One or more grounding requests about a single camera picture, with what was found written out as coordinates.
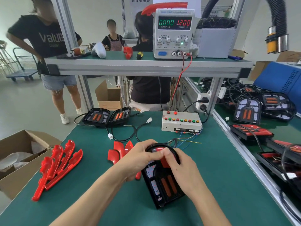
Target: shoe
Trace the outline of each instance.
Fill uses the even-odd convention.
[[[69,121],[69,118],[66,116],[66,114],[61,114],[61,119],[62,119],[62,123],[63,124],[69,124],[70,121]]]
[[[84,112],[82,111],[81,108],[76,109],[76,113],[77,113],[77,115],[82,115],[82,114],[84,114]]]

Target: blue power button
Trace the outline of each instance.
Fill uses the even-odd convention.
[[[167,55],[167,52],[165,52],[165,51],[160,51],[160,52],[158,52],[158,55]]]

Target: red wire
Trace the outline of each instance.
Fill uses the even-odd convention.
[[[177,82],[177,85],[175,86],[175,91],[173,92],[173,95],[172,95],[172,98],[171,98],[171,101],[173,101],[173,97],[175,96],[175,92],[176,92],[176,90],[177,90],[177,88],[178,88],[178,85],[179,85],[179,82],[180,82],[180,79],[181,79],[182,74],[187,70],[187,68],[190,66],[190,64],[191,64],[191,62],[192,62],[192,56],[191,56],[189,53],[187,53],[187,55],[190,56],[190,63],[189,63],[188,66],[185,68],[185,70],[182,71],[182,72],[180,73],[179,79],[178,79],[178,82]]]

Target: digital display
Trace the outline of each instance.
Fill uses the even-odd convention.
[[[159,16],[160,30],[190,30],[191,16]]]

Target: black t-shirt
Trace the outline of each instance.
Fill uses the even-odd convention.
[[[142,42],[133,47],[133,51],[153,51],[152,41]],[[158,77],[127,76],[133,80],[133,91],[131,98],[133,101],[145,104],[160,103],[160,84]],[[161,83],[161,103],[170,100],[170,77],[159,77]]]
[[[107,46],[109,47],[109,50],[111,50],[111,42],[110,42],[110,40],[111,40],[111,41],[119,41],[119,40],[120,40],[120,43],[122,44],[122,36],[121,36],[121,35],[119,35],[119,36],[117,37],[117,39],[112,39],[112,38],[110,37],[110,40],[109,40],[108,37],[110,37],[110,35],[106,36],[106,37],[102,40],[102,44],[103,44],[103,45],[107,45]]]
[[[36,15],[21,16],[8,29],[8,33],[21,40],[28,39],[42,58],[68,53],[59,23],[45,25]]]

